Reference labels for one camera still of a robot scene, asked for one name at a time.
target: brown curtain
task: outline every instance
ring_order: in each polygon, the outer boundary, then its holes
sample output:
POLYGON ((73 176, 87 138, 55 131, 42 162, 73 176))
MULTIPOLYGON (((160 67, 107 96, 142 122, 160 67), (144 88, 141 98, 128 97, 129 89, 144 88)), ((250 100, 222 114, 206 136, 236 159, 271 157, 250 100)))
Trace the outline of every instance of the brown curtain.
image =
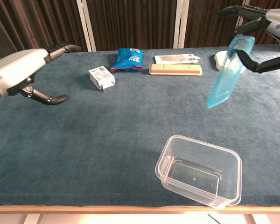
MULTIPOLYGON (((260 8, 280 8, 280 0, 250 0, 249 5, 260 8)), ((269 35, 265 30, 249 34, 255 36, 255 44, 277 44, 279 43, 274 37, 269 35)))
POLYGON ((218 18, 216 13, 243 0, 190 0, 185 48, 227 46, 237 17, 218 18))
POLYGON ((0 0, 0 58, 63 41, 87 50, 75 0, 0 0))
POLYGON ((177 0, 87 0, 97 50, 172 48, 177 0))

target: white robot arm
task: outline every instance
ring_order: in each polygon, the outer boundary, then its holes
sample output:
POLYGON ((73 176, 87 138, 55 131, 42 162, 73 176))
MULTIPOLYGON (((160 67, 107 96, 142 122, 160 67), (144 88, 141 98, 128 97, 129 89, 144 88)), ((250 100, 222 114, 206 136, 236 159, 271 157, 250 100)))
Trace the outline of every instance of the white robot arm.
POLYGON ((48 97, 33 88, 36 72, 65 52, 78 52, 76 45, 62 43, 48 49, 30 49, 13 53, 0 60, 0 98, 21 93, 46 105, 57 105, 69 97, 48 97))
MULTIPOLYGON (((252 6, 230 6, 220 10, 217 15, 219 17, 242 16, 249 21, 243 26, 236 27, 235 35, 249 34, 266 29, 268 34, 275 37, 280 43, 280 8, 267 10, 252 6)), ((262 73, 280 69, 280 57, 259 64, 242 50, 237 50, 237 54, 243 65, 253 72, 262 73)))

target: snack package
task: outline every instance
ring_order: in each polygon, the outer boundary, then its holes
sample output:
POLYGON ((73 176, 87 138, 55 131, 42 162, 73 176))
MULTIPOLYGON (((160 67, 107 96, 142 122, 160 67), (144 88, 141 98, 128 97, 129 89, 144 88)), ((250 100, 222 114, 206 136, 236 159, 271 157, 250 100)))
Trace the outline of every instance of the snack package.
POLYGON ((116 63, 111 67, 111 71, 126 70, 139 71, 142 70, 142 54, 141 49, 135 48, 119 48, 116 63))

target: blue plastic container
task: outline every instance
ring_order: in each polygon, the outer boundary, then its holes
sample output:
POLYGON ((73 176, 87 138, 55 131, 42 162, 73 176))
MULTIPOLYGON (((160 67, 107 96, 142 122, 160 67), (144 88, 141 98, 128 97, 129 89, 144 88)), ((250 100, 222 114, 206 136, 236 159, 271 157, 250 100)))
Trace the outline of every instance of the blue plastic container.
POLYGON ((255 38, 253 36, 236 35, 228 47, 223 66, 207 99, 207 107, 212 108, 229 98, 239 74, 243 68, 236 50, 240 49, 250 54, 255 38))

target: table edge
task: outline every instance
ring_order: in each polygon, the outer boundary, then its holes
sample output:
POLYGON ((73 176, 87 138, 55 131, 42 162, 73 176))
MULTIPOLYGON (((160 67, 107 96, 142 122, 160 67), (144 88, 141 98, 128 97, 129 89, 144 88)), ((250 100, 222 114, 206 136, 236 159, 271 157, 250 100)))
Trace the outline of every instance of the table edge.
POLYGON ((137 206, 43 206, 43 205, 4 205, 0 213, 240 213, 240 214, 280 214, 280 206, 233 206, 223 210, 211 207, 167 206, 167 207, 137 207, 137 206))

